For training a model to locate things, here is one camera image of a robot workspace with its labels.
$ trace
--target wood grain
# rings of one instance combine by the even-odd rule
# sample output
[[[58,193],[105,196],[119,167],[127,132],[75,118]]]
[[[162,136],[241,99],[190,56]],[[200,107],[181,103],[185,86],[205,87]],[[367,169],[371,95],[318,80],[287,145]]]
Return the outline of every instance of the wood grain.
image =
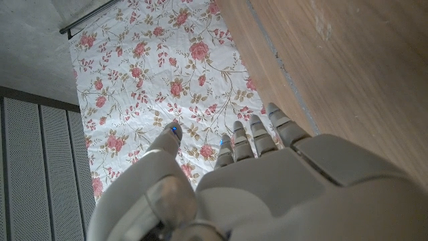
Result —
[[[250,1],[321,133],[386,157],[428,188],[427,2]],[[254,56],[257,47],[237,37],[260,34],[238,21],[247,22],[245,0],[219,2],[222,13],[233,11],[225,21],[240,53]],[[233,5],[241,8],[227,10]]]
[[[239,43],[237,46],[238,51],[243,58],[245,66],[248,66],[248,72],[255,82],[257,92],[263,103],[276,103],[290,118],[298,122],[305,131],[313,135],[314,131],[302,107],[288,86],[286,77],[282,74],[282,70],[278,66],[276,58],[272,54],[252,14],[249,11],[241,11],[242,7],[247,9],[245,1],[217,1],[217,4],[222,7],[221,15],[225,21],[227,23],[234,22],[234,24],[228,24],[227,26],[235,42]]]

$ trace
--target robot finger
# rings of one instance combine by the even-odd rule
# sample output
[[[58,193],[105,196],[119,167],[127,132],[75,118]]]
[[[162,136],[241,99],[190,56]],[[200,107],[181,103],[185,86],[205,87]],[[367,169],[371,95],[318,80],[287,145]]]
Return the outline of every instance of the robot finger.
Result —
[[[233,160],[233,149],[228,135],[223,135],[220,141],[220,151],[217,162],[215,163],[214,170],[232,164]]]
[[[164,150],[170,153],[173,157],[177,155],[180,147],[183,131],[178,123],[171,122],[165,126],[159,136],[153,141],[147,151]]]
[[[253,150],[251,149],[251,145],[249,145],[243,125],[239,121],[235,121],[233,124],[233,138],[235,139],[236,161],[254,157]]]
[[[263,123],[257,115],[253,114],[249,119],[249,123],[253,133],[255,150],[257,151],[257,155],[259,157],[261,157],[264,153],[278,150],[274,141],[266,131],[266,128],[263,126]]]
[[[285,147],[291,147],[296,141],[310,137],[304,129],[288,118],[274,103],[268,104],[267,112]]]

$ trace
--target robot fingertip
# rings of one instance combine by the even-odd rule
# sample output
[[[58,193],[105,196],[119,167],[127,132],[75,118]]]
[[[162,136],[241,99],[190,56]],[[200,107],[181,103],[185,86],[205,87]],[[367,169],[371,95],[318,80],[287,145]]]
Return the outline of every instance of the robot fingertip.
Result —
[[[267,110],[267,114],[270,115],[273,112],[280,110],[280,109],[278,108],[278,106],[276,106],[276,104],[271,102],[271,103],[267,104],[266,110]]]
[[[254,125],[254,124],[257,124],[257,123],[261,123],[260,118],[256,114],[251,115],[250,118],[249,118],[249,124],[250,125]]]
[[[243,129],[243,125],[240,121],[237,120],[233,123],[233,131],[237,131],[239,129]]]
[[[230,137],[228,135],[223,135],[220,140],[220,145],[230,142]]]
[[[179,123],[171,122],[165,126],[164,130],[167,129],[172,130],[172,132],[174,132],[177,138],[181,141],[181,139],[183,138],[183,130],[181,130]]]

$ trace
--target floral tablecloth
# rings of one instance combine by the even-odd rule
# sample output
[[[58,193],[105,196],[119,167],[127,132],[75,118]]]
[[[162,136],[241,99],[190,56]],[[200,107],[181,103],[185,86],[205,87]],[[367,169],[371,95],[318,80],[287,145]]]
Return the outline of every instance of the floral tablecloth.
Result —
[[[256,113],[268,123],[213,1],[121,1],[70,52],[96,199],[171,121],[183,128],[177,162],[194,187],[234,121],[249,128]]]

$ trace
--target metal rod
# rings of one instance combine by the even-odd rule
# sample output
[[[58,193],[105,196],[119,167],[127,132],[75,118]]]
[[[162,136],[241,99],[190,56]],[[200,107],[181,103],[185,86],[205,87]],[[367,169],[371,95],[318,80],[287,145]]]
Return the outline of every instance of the metal rod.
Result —
[[[85,22],[86,20],[88,20],[89,18],[95,16],[96,14],[98,14],[99,12],[109,8],[110,6],[112,6],[113,4],[119,2],[120,0],[110,0],[109,2],[101,5],[99,8],[93,10],[92,12],[86,14],[85,16],[79,18],[77,21],[73,22],[72,24],[70,24],[69,26],[63,28],[60,30],[60,34],[65,34],[67,33],[67,30],[72,29],[73,27]]]

